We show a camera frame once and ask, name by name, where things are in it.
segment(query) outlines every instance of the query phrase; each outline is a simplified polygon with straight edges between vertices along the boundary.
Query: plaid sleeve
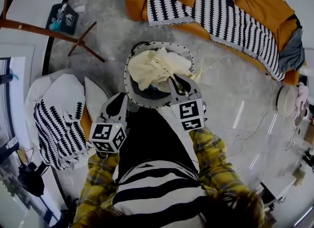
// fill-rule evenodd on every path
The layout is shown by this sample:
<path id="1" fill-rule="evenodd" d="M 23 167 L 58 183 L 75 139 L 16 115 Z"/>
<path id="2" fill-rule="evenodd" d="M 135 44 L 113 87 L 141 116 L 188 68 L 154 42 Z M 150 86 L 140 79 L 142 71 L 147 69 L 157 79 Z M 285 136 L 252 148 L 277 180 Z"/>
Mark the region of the plaid sleeve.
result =
<path id="1" fill-rule="evenodd" d="M 118 163 L 118 154 L 112 154 L 107 159 L 100 159 L 95 154 L 88 159 L 89 171 L 78 201 L 74 228 L 87 225 L 84 218 L 86 214 L 100 207 L 116 191 L 112 175 Z"/>
<path id="2" fill-rule="evenodd" d="M 200 165 L 199 181 L 218 192 L 233 193 L 249 191 L 226 162 L 225 144 L 206 128 L 190 132 L 194 151 Z"/>

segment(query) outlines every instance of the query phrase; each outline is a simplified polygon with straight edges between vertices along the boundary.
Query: wooden stand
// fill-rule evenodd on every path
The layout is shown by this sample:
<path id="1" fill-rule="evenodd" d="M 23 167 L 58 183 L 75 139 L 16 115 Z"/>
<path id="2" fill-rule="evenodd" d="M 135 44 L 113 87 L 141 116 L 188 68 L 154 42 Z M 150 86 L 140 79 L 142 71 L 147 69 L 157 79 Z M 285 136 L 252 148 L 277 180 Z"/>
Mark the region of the wooden stand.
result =
<path id="1" fill-rule="evenodd" d="M 90 52 L 93 56 L 98 58 L 100 61 L 106 62 L 102 57 L 100 57 L 98 54 L 96 54 L 94 51 L 92 51 L 88 46 L 86 46 L 85 42 L 83 41 L 83 38 L 87 35 L 87 33 L 96 25 L 96 22 L 94 22 L 84 32 L 84 34 L 80 38 L 77 39 L 77 38 L 67 36 L 65 34 L 62 34 L 62 33 L 56 32 L 56 31 L 52 31 L 49 29 L 45 29 L 42 27 L 38 27 L 38 26 L 30 25 L 30 24 L 25 24 L 25 23 L 21 23 L 21 22 L 17 22 L 17 21 L 7 20 L 6 19 L 7 10 L 8 10 L 8 0 L 4 0 L 3 11 L 2 11 L 2 15 L 0 17 L 0 28 L 4 27 L 4 28 L 10 28 L 10 29 L 17 29 L 17 30 L 31 32 L 31 33 L 36 33 L 36 34 L 47 35 L 47 36 L 50 36 L 53 38 L 58 38 L 61 40 L 72 42 L 72 43 L 74 43 L 74 45 L 71 48 L 70 52 L 68 53 L 68 56 L 70 56 L 72 54 L 72 52 L 74 51 L 74 49 L 77 46 L 81 46 L 84 49 L 86 49 L 88 52 Z"/>

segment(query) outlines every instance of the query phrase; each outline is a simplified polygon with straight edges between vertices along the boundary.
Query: orange sofa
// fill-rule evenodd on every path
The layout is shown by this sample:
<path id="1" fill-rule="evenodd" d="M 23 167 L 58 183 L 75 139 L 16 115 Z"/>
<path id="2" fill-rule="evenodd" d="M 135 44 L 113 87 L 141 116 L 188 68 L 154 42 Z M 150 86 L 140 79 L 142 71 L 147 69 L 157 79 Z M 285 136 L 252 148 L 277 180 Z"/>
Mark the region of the orange sofa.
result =
<path id="1" fill-rule="evenodd" d="M 126 10 L 129 17 L 134 21 L 147 21 L 147 1 L 146 0 L 125 0 L 126 2 Z M 210 35 L 208 32 L 202 28 L 198 23 L 190 23 L 190 24 L 184 24 L 184 25 L 173 25 L 172 27 L 184 30 L 186 32 L 195 34 L 197 36 L 200 36 L 206 40 L 210 40 Z M 265 69 L 265 67 L 258 61 L 255 60 L 246 54 L 239 52 L 237 50 L 231 49 L 227 46 L 221 45 L 222 47 L 225 47 L 234 53 L 240 55 L 242 58 L 248 60 L 253 65 L 255 65 L 257 68 L 268 74 L 268 71 Z M 290 70 L 285 73 L 285 78 L 283 80 L 283 83 L 290 84 L 290 85 L 296 85 L 298 83 L 299 79 L 299 72 L 295 70 Z"/>

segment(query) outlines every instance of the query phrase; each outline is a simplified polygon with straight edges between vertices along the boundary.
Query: floor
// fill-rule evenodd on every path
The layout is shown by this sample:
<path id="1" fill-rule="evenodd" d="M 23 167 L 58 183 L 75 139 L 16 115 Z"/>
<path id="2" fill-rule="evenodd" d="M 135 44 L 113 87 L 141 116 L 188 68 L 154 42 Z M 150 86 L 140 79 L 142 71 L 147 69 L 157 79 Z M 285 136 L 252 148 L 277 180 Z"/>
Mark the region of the floor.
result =
<path id="1" fill-rule="evenodd" d="M 139 41 L 181 44 L 194 55 L 196 67 L 202 68 L 199 87 L 207 103 L 206 125 L 226 142 L 228 160 L 242 180 L 254 189 L 262 180 L 291 173 L 298 166 L 307 123 L 302 123 L 294 147 L 285 151 L 292 144 L 288 142 L 294 135 L 293 118 L 284 118 L 274 110 L 281 86 L 269 76 L 212 42 L 174 28 L 151 28 L 147 22 L 131 21 L 126 16 L 124 0 L 70 0 L 69 3 L 72 8 L 85 6 L 85 11 L 79 12 L 76 36 L 97 22 L 86 43 L 107 62 L 100 62 L 81 48 L 66 57 L 71 44 L 55 40 L 50 73 L 73 68 L 117 93 L 125 90 L 123 70 L 134 44 Z M 252 134 L 249 140 L 241 141 Z M 86 173 L 86 167 L 58 172 L 66 194 L 79 196 Z"/>

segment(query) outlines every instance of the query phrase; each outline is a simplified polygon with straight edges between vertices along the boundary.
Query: laundry basket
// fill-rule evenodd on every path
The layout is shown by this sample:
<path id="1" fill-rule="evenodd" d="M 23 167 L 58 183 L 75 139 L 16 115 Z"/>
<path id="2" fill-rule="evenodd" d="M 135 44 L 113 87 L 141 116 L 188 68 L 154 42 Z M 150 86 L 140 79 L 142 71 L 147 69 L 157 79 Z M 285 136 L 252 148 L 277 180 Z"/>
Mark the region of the laundry basket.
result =
<path id="1" fill-rule="evenodd" d="M 167 52 L 175 52 L 178 55 L 189 60 L 191 62 L 191 67 L 189 70 L 192 73 L 194 72 L 194 57 L 186 47 L 168 42 L 139 42 L 135 44 L 131 50 L 131 54 L 128 56 L 124 68 L 124 86 L 130 100 L 139 106 L 146 108 L 160 108 L 172 102 L 170 93 L 159 91 L 155 87 L 150 86 L 149 88 L 141 91 L 138 88 L 138 83 L 132 79 L 128 71 L 129 61 L 134 56 L 147 50 L 157 51 L 158 49 L 161 49 L 163 47 L 165 47 Z"/>

